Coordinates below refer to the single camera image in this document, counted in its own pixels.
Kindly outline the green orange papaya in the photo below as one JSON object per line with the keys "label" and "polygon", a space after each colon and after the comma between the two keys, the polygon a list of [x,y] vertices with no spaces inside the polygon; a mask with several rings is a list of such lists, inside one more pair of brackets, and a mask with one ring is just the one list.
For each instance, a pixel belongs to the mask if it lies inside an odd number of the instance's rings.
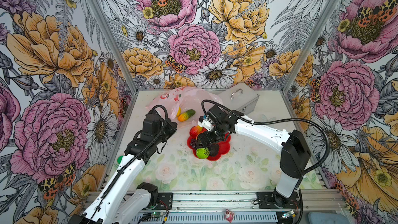
{"label": "green orange papaya", "polygon": [[177,117],[177,120],[180,122],[184,122],[187,121],[188,119],[190,119],[191,117],[193,117],[196,114],[195,110],[187,110],[184,113],[180,114]]}

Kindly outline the pink plastic bag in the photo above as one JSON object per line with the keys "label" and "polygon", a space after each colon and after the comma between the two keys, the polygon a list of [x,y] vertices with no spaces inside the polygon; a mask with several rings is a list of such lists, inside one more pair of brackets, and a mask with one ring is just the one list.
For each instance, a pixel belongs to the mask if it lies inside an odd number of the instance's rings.
{"label": "pink plastic bag", "polygon": [[195,110],[196,114],[191,119],[198,119],[200,114],[203,114],[201,102],[203,100],[212,100],[218,103],[223,103],[222,99],[204,89],[195,87],[179,87],[155,97],[146,106],[147,110],[151,110],[156,105],[162,105],[168,113],[171,120],[177,120],[177,113],[184,113],[188,110]]}

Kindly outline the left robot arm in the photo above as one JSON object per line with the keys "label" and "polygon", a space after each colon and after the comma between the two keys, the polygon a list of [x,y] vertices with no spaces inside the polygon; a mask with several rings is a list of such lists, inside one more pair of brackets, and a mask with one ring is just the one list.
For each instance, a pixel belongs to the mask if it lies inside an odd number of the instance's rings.
{"label": "left robot arm", "polygon": [[108,180],[104,189],[86,208],[82,215],[73,215],[70,224],[128,224],[144,208],[155,205],[158,188],[149,183],[140,184],[128,199],[124,197],[150,158],[158,151],[159,144],[177,131],[165,107],[156,105],[143,121],[143,127],[127,145],[117,171]]}

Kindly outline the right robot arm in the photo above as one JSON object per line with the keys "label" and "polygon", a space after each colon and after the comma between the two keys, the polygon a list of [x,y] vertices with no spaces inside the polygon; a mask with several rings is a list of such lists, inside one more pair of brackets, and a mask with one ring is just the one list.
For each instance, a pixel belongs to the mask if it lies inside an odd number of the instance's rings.
{"label": "right robot arm", "polygon": [[222,110],[217,105],[199,118],[198,126],[206,131],[197,137],[197,154],[211,154],[215,151],[215,145],[225,141],[230,134],[249,137],[279,153],[282,172],[268,201],[279,208],[287,205],[306,174],[305,169],[311,157],[300,131],[278,130],[256,122],[241,112]]}

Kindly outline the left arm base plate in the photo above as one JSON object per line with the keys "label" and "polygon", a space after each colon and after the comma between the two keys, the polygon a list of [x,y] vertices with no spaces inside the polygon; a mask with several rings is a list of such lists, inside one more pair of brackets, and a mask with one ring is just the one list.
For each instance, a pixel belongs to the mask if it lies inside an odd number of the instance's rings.
{"label": "left arm base plate", "polygon": [[173,193],[155,193],[150,197],[149,205],[145,210],[171,210],[173,205]]}

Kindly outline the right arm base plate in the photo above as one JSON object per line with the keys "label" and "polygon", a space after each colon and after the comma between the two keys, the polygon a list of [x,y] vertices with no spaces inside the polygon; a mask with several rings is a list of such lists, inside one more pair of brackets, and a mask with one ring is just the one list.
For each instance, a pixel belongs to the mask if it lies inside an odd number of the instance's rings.
{"label": "right arm base plate", "polygon": [[285,198],[276,191],[259,191],[253,201],[260,209],[299,209],[301,199],[297,192],[293,192],[289,198]]}

